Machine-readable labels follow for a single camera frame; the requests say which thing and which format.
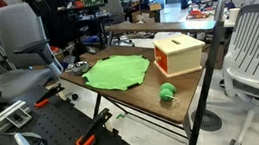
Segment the grey office chair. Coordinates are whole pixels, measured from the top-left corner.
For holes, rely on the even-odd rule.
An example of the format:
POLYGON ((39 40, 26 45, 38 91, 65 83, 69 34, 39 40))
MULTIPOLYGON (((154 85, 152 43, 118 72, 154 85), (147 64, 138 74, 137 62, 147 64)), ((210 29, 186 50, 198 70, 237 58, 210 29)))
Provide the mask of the grey office chair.
POLYGON ((29 4, 0 8, 0 43, 16 68, 0 74, 0 104, 58 78, 62 66, 52 54, 50 40, 29 4))

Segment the black orange clamp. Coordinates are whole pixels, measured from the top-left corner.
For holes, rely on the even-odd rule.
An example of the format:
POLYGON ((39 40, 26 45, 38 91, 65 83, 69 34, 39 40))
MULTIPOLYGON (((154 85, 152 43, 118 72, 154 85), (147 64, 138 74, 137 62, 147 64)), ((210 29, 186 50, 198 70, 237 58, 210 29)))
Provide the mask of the black orange clamp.
POLYGON ((40 108, 46 105, 50 97, 55 96, 57 93, 61 92, 64 89, 61 84, 55 85, 53 88, 49 89, 38 101, 34 103, 36 108, 40 108))
POLYGON ((75 145, 93 145, 96 139, 96 132, 103 127, 105 123, 111 118, 112 113, 109 109, 104 108, 93 120, 92 124, 88 126, 87 132, 82 134, 75 142, 75 145))

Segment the aluminium extrusion rail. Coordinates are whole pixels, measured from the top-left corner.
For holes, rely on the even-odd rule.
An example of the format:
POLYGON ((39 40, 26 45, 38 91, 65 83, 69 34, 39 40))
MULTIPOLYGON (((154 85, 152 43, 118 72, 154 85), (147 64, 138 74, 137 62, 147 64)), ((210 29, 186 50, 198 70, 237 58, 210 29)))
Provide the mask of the aluminium extrusion rail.
POLYGON ((0 113, 0 132, 7 131, 11 127, 24 127, 32 120, 31 110, 25 101, 16 101, 0 113))

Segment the small wooden box orange drawer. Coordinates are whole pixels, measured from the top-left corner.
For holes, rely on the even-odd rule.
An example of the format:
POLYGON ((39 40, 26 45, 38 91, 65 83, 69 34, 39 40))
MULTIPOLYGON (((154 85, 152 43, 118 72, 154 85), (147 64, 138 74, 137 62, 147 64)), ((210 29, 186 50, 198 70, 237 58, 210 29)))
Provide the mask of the small wooden box orange drawer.
POLYGON ((202 69, 204 42, 185 34, 153 42, 154 63, 165 77, 176 77, 202 69))

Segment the green cloth mat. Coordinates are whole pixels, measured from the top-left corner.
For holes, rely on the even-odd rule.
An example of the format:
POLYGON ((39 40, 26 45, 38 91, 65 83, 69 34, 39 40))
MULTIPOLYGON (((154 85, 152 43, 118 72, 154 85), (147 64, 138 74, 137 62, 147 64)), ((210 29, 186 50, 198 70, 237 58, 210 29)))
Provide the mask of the green cloth mat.
POLYGON ((149 65, 142 55, 113 55, 99 59, 82 78, 96 89, 123 91, 142 84, 149 65))

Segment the black orange clamp near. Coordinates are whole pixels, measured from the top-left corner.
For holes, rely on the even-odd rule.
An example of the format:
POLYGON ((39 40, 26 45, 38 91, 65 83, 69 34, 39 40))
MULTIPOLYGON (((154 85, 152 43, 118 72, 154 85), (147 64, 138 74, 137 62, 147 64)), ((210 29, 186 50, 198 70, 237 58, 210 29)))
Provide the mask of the black orange clamp near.
POLYGON ((75 142, 75 145, 93 145, 96 139, 96 132, 103 127, 105 123, 111 118, 112 113, 109 109, 104 108, 93 120, 92 124, 88 126, 87 132, 82 134, 75 142))

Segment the small steel pot with lid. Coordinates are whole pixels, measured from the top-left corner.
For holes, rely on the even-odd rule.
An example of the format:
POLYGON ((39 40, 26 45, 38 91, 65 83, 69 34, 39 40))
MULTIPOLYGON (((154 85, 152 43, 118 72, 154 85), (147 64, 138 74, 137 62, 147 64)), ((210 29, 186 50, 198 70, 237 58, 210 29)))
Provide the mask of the small steel pot with lid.
POLYGON ((90 64, 87 61, 75 62, 75 64, 70 66, 70 70, 75 75, 82 75, 90 70, 90 64))

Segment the green plush toy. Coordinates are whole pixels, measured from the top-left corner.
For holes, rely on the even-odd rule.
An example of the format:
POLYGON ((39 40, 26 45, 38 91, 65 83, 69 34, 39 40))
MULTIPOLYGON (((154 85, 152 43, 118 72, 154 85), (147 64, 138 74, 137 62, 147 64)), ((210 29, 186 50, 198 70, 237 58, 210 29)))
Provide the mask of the green plush toy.
POLYGON ((176 92, 176 87, 174 85, 172 85, 170 82, 163 83, 160 86, 159 97, 163 101, 170 102, 171 100, 174 99, 175 92, 176 92))

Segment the black orange clamp far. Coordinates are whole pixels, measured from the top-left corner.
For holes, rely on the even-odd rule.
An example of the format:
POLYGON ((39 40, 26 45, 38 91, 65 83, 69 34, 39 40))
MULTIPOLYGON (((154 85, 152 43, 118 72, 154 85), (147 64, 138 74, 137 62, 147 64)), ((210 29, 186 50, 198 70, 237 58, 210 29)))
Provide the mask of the black orange clamp far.
POLYGON ((55 85, 53 88, 49 89, 38 101, 34 103, 36 108, 40 108, 46 105, 50 97, 55 96, 57 93, 61 92, 64 89, 61 84, 55 85))

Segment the black tripod pole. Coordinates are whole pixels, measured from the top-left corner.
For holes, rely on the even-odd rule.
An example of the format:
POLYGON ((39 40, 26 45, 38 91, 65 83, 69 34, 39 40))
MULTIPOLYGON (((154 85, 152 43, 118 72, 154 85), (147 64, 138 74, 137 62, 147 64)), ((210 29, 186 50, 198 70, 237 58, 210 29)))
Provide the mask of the black tripod pole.
POLYGON ((204 74, 205 76, 202 81, 203 85, 200 90, 201 92, 199 96, 199 102, 197 104, 197 109, 195 112, 196 115, 193 121, 194 123, 191 129, 188 145, 197 145, 197 141, 199 138, 198 135, 200 133, 200 127, 203 120, 203 115, 205 114, 204 112, 207 108, 206 102, 208 99, 207 97, 208 97, 209 88, 210 88, 211 80, 213 76, 212 74, 215 68, 214 66, 217 60, 216 58, 219 50, 219 45, 221 44, 220 40, 226 32, 226 28, 223 27, 224 21, 222 20, 224 16, 223 12, 225 9, 225 1, 226 0, 219 0, 217 4, 217 9, 215 11, 214 21, 216 21, 216 24, 213 27, 213 32, 212 32, 213 39, 211 42, 211 47, 206 61, 206 70, 204 74))

